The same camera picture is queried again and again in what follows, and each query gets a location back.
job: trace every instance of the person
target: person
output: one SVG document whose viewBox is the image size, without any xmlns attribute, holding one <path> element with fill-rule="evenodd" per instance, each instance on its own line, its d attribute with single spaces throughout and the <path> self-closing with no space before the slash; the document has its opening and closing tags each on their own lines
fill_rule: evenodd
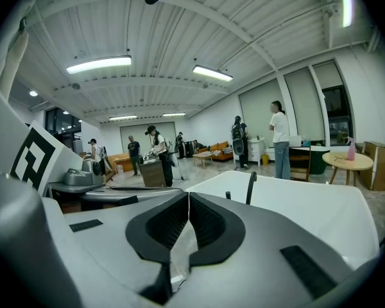
<svg viewBox="0 0 385 308">
<path fill-rule="evenodd" d="M 133 177 L 138 175 L 137 165 L 139 166 L 140 172 L 140 144 L 138 141 L 135 141 L 133 136 L 128 136 L 128 140 L 130 143 L 128 144 L 128 154 L 130 155 L 131 164 L 133 165 L 134 175 Z"/>
<path fill-rule="evenodd" d="M 104 160 L 101 158 L 102 148 L 98 146 L 97 140 L 94 138 L 89 141 L 89 144 L 91 145 L 91 159 L 100 164 L 101 174 L 105 175 L 105 164 Z"/>
<path fill-rule="evenodd" d="M 203 148 L 205 148 L 205 146 L 203 144 L 200 144 L 196 139 L 194 140 L 194 151 L 195 151 L 195 154 L 198 153 L 199 150 L 202 150 Z"/>
<path fill-rule="evenodd" d="M 245 169 L 248 169 L 248 127 L 245 123 L 241 123 L 241 116 L 237 115 L 235 117 L 234 127 L 240 126 L 242 129 L 242 137 L 243 145 L 244 145 L 244 153 L 239 156 L 239 166 Z"/>
<path fill-rule="evenodd" d="M 184 140 L 182 139 L 182 136 L 184 134 L 182 132 L 178 132 L 177 136 L 177 144 L 178 144 L 178 152 L 180 153 L 180 158 L 184 158 Z"/>
<path fill-rule="evenodd" d="M 173 170 L 171 157 L 168 155 L 166 148 L 166 142 L 164 137 L 157 131 L 155 126 L 149 126 L 146 134 L 152 137 L 151 147 L 154 153 L 158 154 L 158 157 L 162 163 L 162 170 L 164 172 L 164 178 L 166 179 L 167 187 L 173 185 Z"/>
<path fill-rule="evenodd" d="M 289 180 L 289 126 L 285 111 L 279 101 L 271 104 L 269 129 L 274 131 L 275 178 Z"/>
</svg>

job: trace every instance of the pink spray bottle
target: pink spray bottle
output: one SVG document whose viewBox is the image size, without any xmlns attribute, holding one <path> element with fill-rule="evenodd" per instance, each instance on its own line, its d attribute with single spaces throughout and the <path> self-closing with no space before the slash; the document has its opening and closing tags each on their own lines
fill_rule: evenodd
<svg viewBox="0 0 385 308">
<path fill-rule="evenodd" d="M 348 160 L 352 160 L 353 161 L 353 160 L 355 160 L 355 140 L 354 140 L 354 138 L 348 137 L 347 144 L 349 142 L 351 142 L 351 146 L 349 146 L 349 148 L 348 148 L 348 154 L 347 154 L 346 158 Z"/>
</svg>

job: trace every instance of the floor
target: floor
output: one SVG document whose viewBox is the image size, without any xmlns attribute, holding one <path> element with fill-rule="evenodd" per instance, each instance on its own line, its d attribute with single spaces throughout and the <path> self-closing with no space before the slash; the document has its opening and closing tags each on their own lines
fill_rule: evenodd
<svg viewBox="0 0 385 308">
<path fill-rule="evenodd" d="M 202 165 L 194 166 L 194 161 L 191 158 L 185 158 L 179 161 L 180 167 L 173 168 L 173 187 L 181 189 L 189 188 L 193 185 L 199 184 L 205 180 L 208 180 L 214 176 L 220 175 L 225 171 L 234 170 L 237 166 L 234 162 L 216 162 L 206 161 L 205 169 Z M 258 175 L 262 176 L 274 176 L 275 165 L 274 163 L 267 166 L 258 167 L 257 164 L 250 164 L 248 170 L 242 170 L 242 172 L 251 173 L 256 171 Z M 328 166 L 322 175 L 310 175 L 309 181 L 314 183 L 325 184 L 329 182 L 332 176 L 333 168 Z M 113 178 L 107 183 L 107 185 L 126 185 L 126 186 L 141 186 L 144 187 L 142 176 L 139 174 L 135 177 L 132 176 L 133 171 L 128 171 L 119 175 L 113 176 Z M 338 170 L 334 184 L 345 185 L 346 172 Z M 381 241 L 385 236 L 385 191 L 376 192 L 366 189 L 358 179 L 357 187 L 364 195 L 366 202 L 371 210 L 375 226 L 378 232 L 378 238 Z M 177 292 L 182 286 L 184 281 L 187 280 L 189 274 L 188 257 L 193 252 L 197 251 L 197 242 L 194 233 L 194 228 L 188 222 L 184 227 L 178 241 L 175 243 L 171 250 L 171 284 L 173 292 Z"/>
</svg>

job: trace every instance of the box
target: box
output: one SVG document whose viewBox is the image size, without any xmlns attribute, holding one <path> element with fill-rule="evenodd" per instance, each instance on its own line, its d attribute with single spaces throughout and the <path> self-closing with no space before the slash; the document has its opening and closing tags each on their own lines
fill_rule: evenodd
<svg viewBox="0 0 385 308">
<path fill-rule="evenodd" d="M 373 169 L 361 171 L 361 178 L 368 189 L 385 191 L 385 144 L 365 142 L 362 154 L 373 160 Z"/>
</svg>

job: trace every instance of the fluorescent light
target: fluorescent light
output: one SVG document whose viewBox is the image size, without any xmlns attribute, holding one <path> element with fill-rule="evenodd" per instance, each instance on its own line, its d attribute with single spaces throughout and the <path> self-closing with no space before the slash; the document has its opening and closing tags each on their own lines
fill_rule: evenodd
<svg viewBox="0 0 385 308">
<path fill-rule="evenodd" d="M 209 69 L 208 67 L 203 67 L 203 66 L 195 65 L 194 69 L 192 71 L 194 73 L 197 73 L 197 74 L 211 76 L 212 78 L 216 78 L 216 79 L 227 81 L 227 82 L 232 80 L 232 76 L 231 75 L 228 75 L 228 74 L 225 74 L 225 73 L 222 73 L 222 72 L 219 72 L 219 71 L 215 71 L 213 69 Z"/>
<path fill-rule="evenodd" d="M 185 113 L 168 113 L 168 114 L 163 114 L 162 116 L 184 116 Z"/>
<path fill-rule="evenodd" d="M 69 74 L 76 74 L 91 69 L 100 69 L 102 67 L 131 65 L 131 56 L 111 57 L 82 64 L 70 66 L 66 69 Z"/>
<path fill-rule="evenodd" d="M 136 115 L 130 115 L 130 116 L 115 116 L 115 117 L 111 117 L 110 118 L 110 121 L 114 121 L 114 120 L 127 120 L 127 119 L 136 119 L 137 116 Z"/>
<path fill-rule="evenodd" d="M 342 0 L 343 8 L 343 27 L 351 25 L 352 22 L 352 0 Z"/>
</svg>

